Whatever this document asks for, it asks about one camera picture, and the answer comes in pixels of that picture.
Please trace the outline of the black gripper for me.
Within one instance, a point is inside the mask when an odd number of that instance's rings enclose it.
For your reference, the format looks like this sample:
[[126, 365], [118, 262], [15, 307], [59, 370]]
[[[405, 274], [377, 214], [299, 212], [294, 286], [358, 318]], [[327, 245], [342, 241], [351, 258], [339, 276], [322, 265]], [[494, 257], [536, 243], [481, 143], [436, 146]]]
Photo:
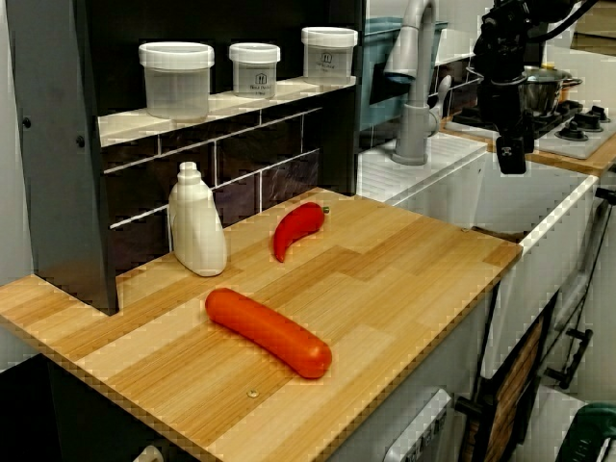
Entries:
[[504, 175], [526, 172], [524, 139], [533, 139], [532, 120], [524, 100], [524, 84], [496, 85], [484, 79], [478, 87], [481, 118], [492, 123], [500, 136], [497, 157]]

